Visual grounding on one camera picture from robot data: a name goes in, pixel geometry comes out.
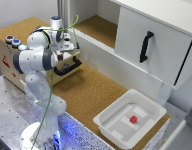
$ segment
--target brown table surface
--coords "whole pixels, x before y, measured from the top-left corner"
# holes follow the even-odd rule
[[[1,29],[0,39],[5,42],[7,35],[13,35],[22,43],[27,44],[28,36],[39,25],[48,26],[36,17],[26,19]],[[100,133],[98,126],[93,123],[93,118],[125,92],[127,89],[86,64],[82,64],[77,72],[54,85],[53,89],[54,94],[66,100],[68,113],[116,150],[119,148]],[[141,150],[168,119],[169,115],[166,114],[133,150]]]

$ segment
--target cork surface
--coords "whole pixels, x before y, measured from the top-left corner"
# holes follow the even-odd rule
[[[75,26],[76,29],[88,34],[98,41],[115,48],[117,25],[99,16],[93,16]]]
[[[26,19],[1,29],[0,39],[5,42],[5,37],[7,35],[14,35],[15,38],[20,39],[23,44],[26,44],[30,33],[39,25],[48,26],[46,23],[35,17]],[[119,150],[119,148],[100,133],[98,126],[93,122],[93,118],[125,92],[127,92],[127,89],[84,63],[77,72],[54,85],[53,89],[54,94],[66,100],[66,111],[68,113],[113,146],[116,150]],[[133,150],[142,149],[168,119],[169,115],[165,115],[133,148]]]
[[[37,26],[49,26],[36,17],[31,17],[8,27],[0,29],[0,40],[5,42],[6,36],[13,35],[15,39],[21,40],[22,44],[27,45],[27,38]]]

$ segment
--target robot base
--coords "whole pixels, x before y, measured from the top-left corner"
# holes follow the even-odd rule
[[[40,123],[36,122],[34,124],[31,124],[28,126],[21,134],[20,137],[20,150],[45,150],[45,147],[42,145],[41,147],[34,145],[33,149],[33,141],[30,140],[33,133],[36,131],[36,129],[39,127]],[[65,139],[61,138],[61,147],[63,148],[65,145]]]

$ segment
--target cabinet door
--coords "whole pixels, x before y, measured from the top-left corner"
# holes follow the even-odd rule
[[[147,60],[140,63],[148,31]],[[146,72],[174,85],[188,53],[192,37],[134,11],[121,8],[115,53]]]

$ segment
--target cabinet handle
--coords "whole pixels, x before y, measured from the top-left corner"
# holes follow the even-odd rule
[[[77,59],[76,56],[73,57],[73,61],[75,62],[75,64],[66,69],[58,70],[57,67],[54,67],[54,72],[59,76],[64,76],[82,64],[82,62]]]
[[[154,36],[154,33],[150,31],[147,32],[147,35],[145,36],[145,39],[143,41],[142,50],[140,53],[140,63],[143,63],[145,60],[147,60],[147,56],[145,54],[147,51],[148,42],[149,42],[149,39],[153,36]]]

